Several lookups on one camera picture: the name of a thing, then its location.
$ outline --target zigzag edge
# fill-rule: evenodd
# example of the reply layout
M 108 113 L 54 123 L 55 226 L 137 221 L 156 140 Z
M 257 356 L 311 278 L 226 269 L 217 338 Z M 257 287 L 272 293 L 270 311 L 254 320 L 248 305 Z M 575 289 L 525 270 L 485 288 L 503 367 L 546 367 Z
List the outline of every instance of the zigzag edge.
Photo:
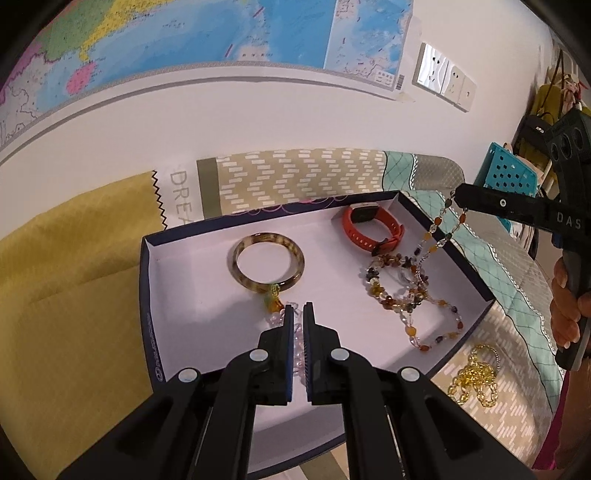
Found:
M 160 200 L 162 198 L 162 195 L 159 194 L 160 191 L 160 187 L 158 187 L 158 179 L 156 178 L 156 174 L 158 172 L 156 170 L 152 170 L 152 178 L 154 179 L 154 183 L 152 184 L 152 187 L 154 188 L 154 193 L 156 194 L 156 202 L 158 202 L 158 208 L 160 210 L 160 216 L 162 217 L 162 224 L 164 225 L 164 230 L 166 230 L 168 228 L 168 225 L 166 224 L 166 215 L 164 214 L 164 209 L 163 209 L 163 203 Z

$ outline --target watch face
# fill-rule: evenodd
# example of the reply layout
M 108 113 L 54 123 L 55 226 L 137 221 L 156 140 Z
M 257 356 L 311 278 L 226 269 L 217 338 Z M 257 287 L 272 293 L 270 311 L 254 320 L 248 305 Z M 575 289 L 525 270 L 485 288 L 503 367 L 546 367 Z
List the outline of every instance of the watch face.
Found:
M 363 223 L 373 220 L 378 213 L 379 205 L 377 203 L 354 203 L 351 205 L 351 222 Z

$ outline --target smartwatch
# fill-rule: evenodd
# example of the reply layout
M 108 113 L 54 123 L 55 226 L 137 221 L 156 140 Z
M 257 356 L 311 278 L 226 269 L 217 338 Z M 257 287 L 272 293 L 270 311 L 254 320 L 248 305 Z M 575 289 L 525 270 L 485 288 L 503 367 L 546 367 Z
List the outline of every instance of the smartwatch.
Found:
M 377 220 L 390 230 L 390 238 L 377 241 L 362 234 L 355 227 L 356 223 Z M 345 209 L 343 228 L 350 240 L 358 247 L 367 250 L 372 256 L 382 255 L 394 250 L 404 235 L 404 225 L 400 225 L 392 214 L 375 202 L 354 203 Z

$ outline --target blue plastic basket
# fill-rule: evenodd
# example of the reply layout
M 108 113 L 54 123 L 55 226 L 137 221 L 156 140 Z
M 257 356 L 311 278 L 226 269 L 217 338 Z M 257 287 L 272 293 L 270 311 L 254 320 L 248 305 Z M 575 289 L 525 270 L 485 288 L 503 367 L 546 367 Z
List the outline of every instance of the blue plastic basket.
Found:
M 538 176 L 511 152 L 499 144 L 491 143 L 475 184 L 534 197 L 538 187 Z M 508 232 L 511 231 L 511 223 L 508 220 L 499 220 Z

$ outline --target screw head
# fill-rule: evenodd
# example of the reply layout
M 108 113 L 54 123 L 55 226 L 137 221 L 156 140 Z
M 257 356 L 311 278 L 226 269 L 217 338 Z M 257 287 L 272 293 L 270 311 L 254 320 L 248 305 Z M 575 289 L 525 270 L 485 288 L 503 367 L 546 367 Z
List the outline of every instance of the screw head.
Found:
M 257 348 L 250 353 L 249 357 L 253 362 L 264 362 L 269 358 L 269 353 L 262 348 Z
M 178 379 L 183 383 L 191 383 L 197 379 L 197 371 L 193 368 L 185 368 L 178 373 Z
M 335 348 L 330 353 L 330 356 L 335 360 L 340 360 L 343 362 L 349 358 L 349 352 L 344 348 Z
M 418 370 L 413 367 L 406 367 L 400 372 L 400 376 L 407 382 L 416 382 L 421 377 Z

